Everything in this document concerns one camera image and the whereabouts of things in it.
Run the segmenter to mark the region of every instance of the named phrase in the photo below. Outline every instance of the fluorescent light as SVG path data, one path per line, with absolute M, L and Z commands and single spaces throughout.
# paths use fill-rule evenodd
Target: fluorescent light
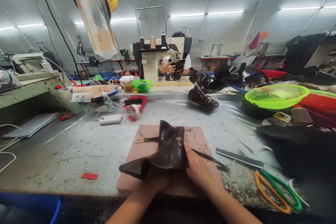
M 300 11 L 300 10 L 305 10 L 305 9 L 320 9 L 321 6 L 314 6 L 314 7 L 300 7 L 300 8 L 284 8 L 280 9 L 280 11 Z
M 44 24 L 26 24 L 26 25 L 23 25 L 23 26 L 16 26 L 17 28 L 26 28 L 26 27 L 35 27 L 35 26 L 43 26 Z
M 220 14 L 234 14 L 234 13 L 243 13 L 243 10 L 234 10 L 234 11 L 229 11 L 229 12 L 210 12 L 208 15 L 220 15 Z
M 324 6 L 323 9 L 333 9 L 336 8 L 336 5 L 332 5 L 332 6 Z
M 111 22 L 131 21 L 131 20 L 136 20 L 136 19 L 137 19 L 137 18 L 135 18 L 135 17 L 125 18 L 125 19 L 111 19 Z
M 180 15 L 170 15 L 171 18 L 180 18 L 185 16 L 204 16 L 205 13 L 195 13 L 195 14 L 180 14 Z
M 11 29 L 15 29 L 15 27 L 14 26 L 9 26 L 9 27 L 0 28 L 0 30 L 11 30 Z

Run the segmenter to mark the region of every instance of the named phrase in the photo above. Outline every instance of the smartphone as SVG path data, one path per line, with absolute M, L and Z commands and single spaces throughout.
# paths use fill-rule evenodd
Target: smartphone
M 144 101 L 142 99 L 132 99 L 132 100 L 125 100 L 125 106 L 129 106 L 132 104 L 142 104 Z

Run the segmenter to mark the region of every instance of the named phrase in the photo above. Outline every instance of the leather strap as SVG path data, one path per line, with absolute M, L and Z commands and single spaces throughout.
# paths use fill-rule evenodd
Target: leather strap
M 202 153 L 202 152 L 199 152 L 198 150 L 194 150 L 194 149 L 192 149 L 192 150 L 193 150 L 197 155 L 199 155 L 201 158 L 204 158 L 204 159 L 206 159 L 206 160 L 209 160 L 209 161 L 211 161 L 211 162 L 214 162 L 214 163 L 220 165 L 221 167 L 224 168 L 224 171 L 226 171 L 226 172 L 229 172 L 229 171 L 230 171 L 230 169 L 229 169 L 226 165 L 224 165 L 224 164 L 222 164 L 221 162 L 217 161 L 217 160 L 214 159 L 213 157 L 210 157 L 210 156 L 208 156 L 207 154 L 204 154 L 204 153 Z

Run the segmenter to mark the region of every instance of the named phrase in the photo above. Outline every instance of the white wall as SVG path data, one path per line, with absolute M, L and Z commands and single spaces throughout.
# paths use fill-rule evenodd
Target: white wall
M 69 50 L 58 32 L 43 0 L 41 4 L 43 16 L 50 29 L 52 40 L 56 46 L 59 57 L 66 70 L 74 69 L 70 64 L 72 58 Z M 241 48 L 245 49 L 254 36 L 263 30 L 269 32 L 266 42 L 274 45 L 284 44 L 287 40 L 298 34 L 314 34 L 330 30 L 334 26 L 336 9 L 322 9 L 315 14 L 315 10 L 301 10 L 279 12 L 278 9 L 286 7 L 306 7 L 336 5 L 336 0 L 118 0 L 118 6 L 112 13 L 113 19 L 135 17 L 135 8 L 166 5 L 167 15 L 186 13 L 208 13 L 219 11 L 245 10 L 240 14 L 225 14 L 212 16 L 167 18 L 167 34 L 182 30 L 182 27 L 191 27 L 191 36 L 196 44 L 200 38 L 202 43 L 192 47 L 191 58 L 193 66 L 200 66 L 198 56 L 210 50 L 216 36 L 216 43 L 223 43 L 222 53 L 237 52 L 250 21 L 255 15 L 250 30 L 247 33 L 246 43 Z M 0 0 L 0 3 L 14 20 L 14 25 L 41 23 L 43 19 L 38 11 L 35 0 Z M 49 0 L 56 20 L 72 51 L 76 46 L 76 35 L 82 37 L 86 46 L 90 46 L 85 33 L 84 25 L 74 25 L 73 22 L 81 21 L 80 13 L 72 0 Z M 165 31 L 163 10 L 139 11 L 139 26 L 141 35 L 159 36 Z M 136 21 L 113 22 L 112 29 L 117 37 L 120 48 L 129 49 L 129 45 L 139 40 Z M 0 28 L 12 26 L 12 21 L 0 7 Z M 46 27 L 25 28 L 22 32 L 31 44 L 43 41 L 50 50 L 53 50 Z M 0 31 L 0 48 L 5 52 L 23 53 L 28 51 L 28 45 L 17 29 Z

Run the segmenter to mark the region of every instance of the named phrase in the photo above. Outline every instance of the spool of thread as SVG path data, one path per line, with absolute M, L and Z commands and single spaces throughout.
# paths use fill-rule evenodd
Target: spool of thread
M 149 42 L 150 42 L 150 48 L 151 49 L 156 49 L 155 37 L 154 36 L 151 36 Z
M 55 93 L 72 113 L 79 114 L 83 111 L 78 102 L 70 102 L 72 94 L 68 88 L 59 89 Z
M 145 49 L 145 40 L 143 37 L 140 37 L 140 49 Z
M 161 34 L 161 49 L 167 49 L 166 47 L 166 35 L 164 33 Z

